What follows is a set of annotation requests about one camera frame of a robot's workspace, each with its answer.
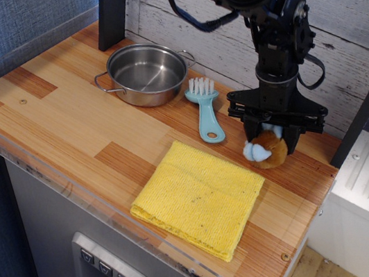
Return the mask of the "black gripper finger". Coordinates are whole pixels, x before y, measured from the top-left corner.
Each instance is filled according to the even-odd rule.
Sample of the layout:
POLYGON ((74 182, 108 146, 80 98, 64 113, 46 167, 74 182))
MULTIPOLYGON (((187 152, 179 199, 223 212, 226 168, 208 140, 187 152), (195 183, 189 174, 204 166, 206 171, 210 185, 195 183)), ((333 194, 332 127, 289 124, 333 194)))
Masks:
POLYGON ((304 129, 296 126, 285 126, 282 131, 282 139, 286 142, 288 147, 288 154, 293 154, 298 144, 301 134, 304 133, 304 129))
POLYGON ((243 129, 245 131, 244 133, 246 134, 247 141, 251 142, 261 133, 262 130, 261 122, 249 118, 244 118, 243 129))

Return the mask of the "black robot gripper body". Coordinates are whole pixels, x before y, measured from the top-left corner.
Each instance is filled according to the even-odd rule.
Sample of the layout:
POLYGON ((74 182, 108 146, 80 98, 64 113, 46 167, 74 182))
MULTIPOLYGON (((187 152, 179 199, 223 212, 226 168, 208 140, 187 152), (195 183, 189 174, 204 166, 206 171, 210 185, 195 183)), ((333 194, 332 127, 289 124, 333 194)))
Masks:
POLYGON ((257 124, 322 133, 328 109, 303 96, 296 83, 295 79, 280 83, 260 81, 256 89, 230 92, 228 114, 257 124))

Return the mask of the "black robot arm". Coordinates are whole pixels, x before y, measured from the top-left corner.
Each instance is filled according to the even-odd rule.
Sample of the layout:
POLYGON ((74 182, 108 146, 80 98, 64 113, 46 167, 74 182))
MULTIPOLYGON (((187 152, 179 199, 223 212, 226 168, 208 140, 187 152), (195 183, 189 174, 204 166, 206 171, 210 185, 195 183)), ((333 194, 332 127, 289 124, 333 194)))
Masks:
POLYGON ((251 31, 258 62, 258 88, 229 92, 228 114, 243 122, 247 140, 258 137, 265 125, 282 128, 282 137, 293 153, 299 136, 321 133, 328 110, 304 97, 299 66, 309 61, 324 69, 323 62, 309 54, 315 33, 308 22, 306 0, 213 0, 234 10, 251 31))

